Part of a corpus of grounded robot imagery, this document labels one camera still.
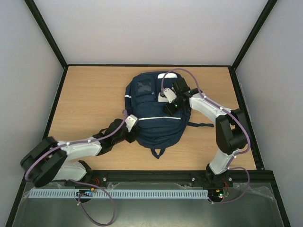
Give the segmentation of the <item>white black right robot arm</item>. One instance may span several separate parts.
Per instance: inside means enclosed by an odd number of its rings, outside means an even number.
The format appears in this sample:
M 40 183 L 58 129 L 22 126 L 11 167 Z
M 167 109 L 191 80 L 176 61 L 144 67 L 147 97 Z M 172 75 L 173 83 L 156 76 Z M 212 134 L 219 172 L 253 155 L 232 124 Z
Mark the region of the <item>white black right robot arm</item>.
M 240 154 L 250 150 L 245 114 L 241 109 L 229 109 L 210 99 L 198 87 L 190 89 L 183 78 L 173 83 L 173 89 L 164 88 L 161 82 L 160 95 L 168 102 L 164 112 L 173 115 L 189 107 L 211 120 L 215 127 L 218 147 L 213 160 L 206 166 L 205 181 L 208 185 L 219 184 L 230 169 L 231 162 Z

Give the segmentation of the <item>navy blue student backpack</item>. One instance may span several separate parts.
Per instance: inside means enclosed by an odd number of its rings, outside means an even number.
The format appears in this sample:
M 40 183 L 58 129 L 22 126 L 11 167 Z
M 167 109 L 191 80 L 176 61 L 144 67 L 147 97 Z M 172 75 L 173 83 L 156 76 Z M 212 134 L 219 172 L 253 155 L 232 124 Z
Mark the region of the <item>navy blue student backpack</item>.
M 161 81 L 166 71 L 146 72 L 135 76 L 125 89 L 125 109 L 138 118 L 137 142 L 151 150 L 159 159 L 165 149 L 179 142 L 185 128 L 214 127 L 212 123 L 190 122 L 189 107 L 173 115 L 163 111 L 166 101 L 160 95 Z

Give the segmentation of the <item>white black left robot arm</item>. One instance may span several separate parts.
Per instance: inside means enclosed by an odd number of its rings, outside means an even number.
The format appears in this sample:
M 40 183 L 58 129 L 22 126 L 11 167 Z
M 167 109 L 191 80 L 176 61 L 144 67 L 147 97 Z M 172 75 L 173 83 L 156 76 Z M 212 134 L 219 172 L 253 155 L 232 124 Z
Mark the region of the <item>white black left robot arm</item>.
M 124 140 L 132 143 L 139 132 L 138 121 L 134 115 L 115 119 L 108 128 L 84 140 L 64 142 L 44 138 L 20 162 L 25 180 L 35 187 L 51 181 L 87 181 L 90 167 L 81 158 L 108 153 Z

